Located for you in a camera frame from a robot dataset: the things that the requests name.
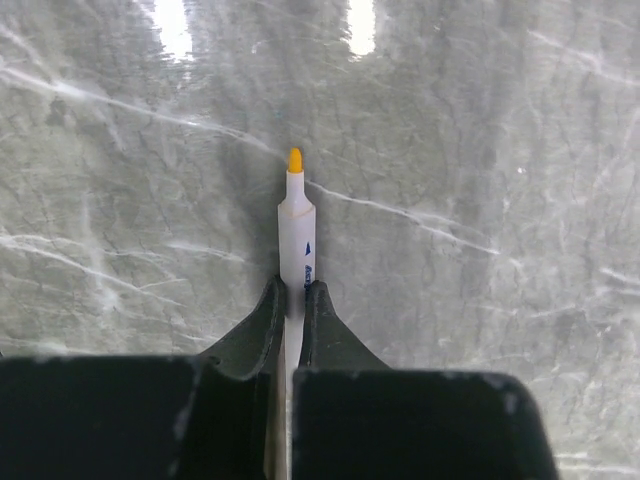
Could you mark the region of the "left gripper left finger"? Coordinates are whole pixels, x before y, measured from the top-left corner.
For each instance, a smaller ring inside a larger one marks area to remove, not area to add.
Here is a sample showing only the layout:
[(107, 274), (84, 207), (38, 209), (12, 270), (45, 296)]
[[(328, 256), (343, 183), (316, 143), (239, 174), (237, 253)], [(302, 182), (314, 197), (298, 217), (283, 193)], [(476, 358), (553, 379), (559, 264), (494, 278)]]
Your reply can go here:
[(283, 479), (286, 290), (199, 354), (1, 361), (5, 479)]

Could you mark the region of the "white pen yellow tip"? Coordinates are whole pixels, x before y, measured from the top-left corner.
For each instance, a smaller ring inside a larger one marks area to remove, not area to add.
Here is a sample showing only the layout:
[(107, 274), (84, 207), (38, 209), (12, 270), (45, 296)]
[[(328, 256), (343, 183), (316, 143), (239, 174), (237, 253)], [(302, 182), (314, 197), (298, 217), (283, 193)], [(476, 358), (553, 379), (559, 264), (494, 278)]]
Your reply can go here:
[(298, 368), (305, 316), (305, 301), (316, 274), (316, 207), (305, 193), (303, 154), (291, 149), (286, 169), (285, 197), (278, 205), (279, 275), (286, 287), (286, 312), (281, 347), (280, 394), (282, 427), (278, 434), (279, 479), (291, 477), (290, 430), (292, 417), (292, 376)]

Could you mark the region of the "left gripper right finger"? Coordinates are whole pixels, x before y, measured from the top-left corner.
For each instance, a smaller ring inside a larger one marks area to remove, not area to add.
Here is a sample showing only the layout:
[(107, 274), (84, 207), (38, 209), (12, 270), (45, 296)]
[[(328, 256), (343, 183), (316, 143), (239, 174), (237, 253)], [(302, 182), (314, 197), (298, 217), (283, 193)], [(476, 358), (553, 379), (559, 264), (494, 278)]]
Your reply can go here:
[(515, 377), (394, 369), (309, 289), (293, 376), (296, 479), (554, 479), (538, 405)]

